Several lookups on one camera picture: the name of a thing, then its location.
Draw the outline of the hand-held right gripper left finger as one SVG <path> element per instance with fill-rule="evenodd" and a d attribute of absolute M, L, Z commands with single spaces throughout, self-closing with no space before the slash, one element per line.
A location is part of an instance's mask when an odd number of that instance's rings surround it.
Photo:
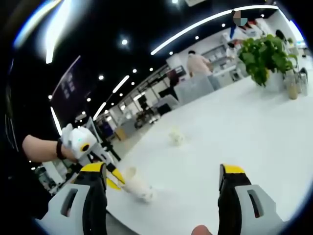
<path fill-rule="evenodd" d="M 84 166 L 73 183 L 49 201 L 43 217 L 48 235 L 106 235 L 106 165 Z"/>

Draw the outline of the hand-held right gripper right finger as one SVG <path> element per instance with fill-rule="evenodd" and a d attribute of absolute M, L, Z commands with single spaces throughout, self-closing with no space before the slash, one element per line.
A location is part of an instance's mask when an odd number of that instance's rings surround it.
<path fill-rule="evenodd" d="M 275 201 L 241 167 L 220 165 L 219 193 L 219 235 L 277 235 L 283 229 Z"/>

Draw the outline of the person's left hand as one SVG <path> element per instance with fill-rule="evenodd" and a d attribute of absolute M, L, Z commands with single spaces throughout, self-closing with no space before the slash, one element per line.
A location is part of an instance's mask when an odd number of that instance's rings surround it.
<path fill-rule="evenodd" d="M 62 156 L 70 160 L 73 163 L 77 163 L 78 160 L 75 158 L 71 149 L 66 148 L 63 144 L 61 145 Z"/>

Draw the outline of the person's right hand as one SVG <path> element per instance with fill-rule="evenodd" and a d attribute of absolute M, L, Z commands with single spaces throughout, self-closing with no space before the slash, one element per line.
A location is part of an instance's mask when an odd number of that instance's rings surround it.
<path fill-rule="evenodd" d="M 205 225 L 198 225 L 192 230 L 191 235 L 212 235 L 212 233 Z"/>

